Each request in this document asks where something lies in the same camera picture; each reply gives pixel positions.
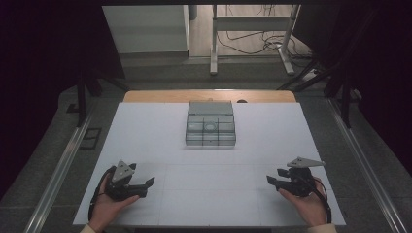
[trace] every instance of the table leg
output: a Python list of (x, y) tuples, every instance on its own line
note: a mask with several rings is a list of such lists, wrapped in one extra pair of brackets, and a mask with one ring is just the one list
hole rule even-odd
[(294, 27), (294, 22), (296, 21), (298, 9), (299, 9), (298, 5), (292, 5), (291, 16), (290, 16), (290, 20), (288, 23), (288, 28), (286, 29), (286, 32), (285, 32), (283, 43), (281, 46), (278, 46), (277, 48), (279, 55), (281, 56), (282, 62), (284, 63), (286, 73), (288, 75), (294, 75), (294, 69), (291, 65), (291, 59), (288, 56), (287, 48), (288, 48), (289, 39), (291, 38), (292, 30)]
[(213, 32), (212, 32), (212, 47), (210, 50), (210, 74), (218, 74), (218, 46), (216, 39), (218, 37), (218, 6), (213, 5)]

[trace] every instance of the gray box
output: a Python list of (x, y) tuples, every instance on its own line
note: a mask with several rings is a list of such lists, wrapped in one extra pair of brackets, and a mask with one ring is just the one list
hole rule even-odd
[(190, 102), (186, 129), (188, 146), (234, 146), (233, 108), (225, 102)]

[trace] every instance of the hand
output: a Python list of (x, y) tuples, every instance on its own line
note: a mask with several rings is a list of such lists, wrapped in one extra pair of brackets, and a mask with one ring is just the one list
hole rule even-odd
[(132, 196), (124, 201), (115, 202), (108, 195), (104, 194), (106, 187), (106, 181), (109, 174), (106, 175), (102, 184), (100, 185), (99, 196), (97, 197), (96, 203), (94, 204), (94, 210), (88, 225), (96, 232), (102, 232), (106, 226), (112, 222), (118, 213), (126, 206), (134, 203), (139, 199), (139, 196)]
[[(318, 182), (315, 182), (318, 191), (325, 196), (324, 190), (321, 185), (321, 179), (315, 178)], [(303, 220), (309, 227), (325, 225), (326, 224), (326, 211), (321, 200), (315, 193), (311, 193), (307, 197), (297, 197), (290, 192), (280, 188), (279, 192), (294, 204)]]

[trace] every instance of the white tabletop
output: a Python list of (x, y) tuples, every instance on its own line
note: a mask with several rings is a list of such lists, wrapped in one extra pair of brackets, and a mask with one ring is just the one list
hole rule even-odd
[[(188, 103), (120, 103), (74, 224), (87, 223), (94, 189), (119, 160), (137, 163), (130, 184), (155, 177), (146, 198), (114, 225), (278, 227), (304, 225), (294, 206), (267, 183), (298, 156), (320, 160), (298, 103), (233, 104), (234, 148), (186, 146)], [(344, 225), (323, 167), (332, 222)]]

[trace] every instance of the metal rail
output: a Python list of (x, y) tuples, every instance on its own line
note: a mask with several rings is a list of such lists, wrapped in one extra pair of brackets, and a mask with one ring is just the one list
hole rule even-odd
[(408, 232), (399, 216), (394, 203), (391, 200), (391, 197), (379, 182), (379, 179), (373, 171), (372, 166), (370, 165), (365, 153), (361, 149), (357, 138), (355, 137), (352, 130), (346, 127), (346, 124), (340, 117), (339, 107), (337, 106), (336, 102), (332, 101), (329, 98), (326, 99), (326, 102), (332, 110), (333, 116), (336, 119), (339, 129), (341, 130), (345, 141), (348, 143), (348, 146), (351, 149), (354, 158), (358, 162), (360, 170), (362, 171), (366, 182), (369, 184), (370, 189), (382, 210), (382, 213), (387, 219), (389, 226), (392, 228), (392, 231), (396, 233)]
[(89, 104), (89, 113), (86, 116), (85, 121), (80, 127), (76, 127), (73, 135), (67, 144), (64, 153), (61, 155), (60, 160), (58, 161), (57, 166), (54, 169), (51, 179), (43, 192), (43, 195), (37, 204), (36, 209), (33, 212), (30, 220), (28, 221), (24, 232), (25, 233), (35, 233), (40, 232), (43, 228), (43, 225), (46, 221), (46, 218), (49, 215), (49, 212), (52, 208), (52, 204), (57, 196), (58, 191), (63, 184), (64, 178), (67, 175), (67, 172), (72, 164), (73, 158), (76, 155), (76, 152), (79, 148), (79, 145), (84, 137), (88, 125), (90, 124), (91, 117), (94, 113), (95, 106), (97, 105), (97, 100), (91, 99)]

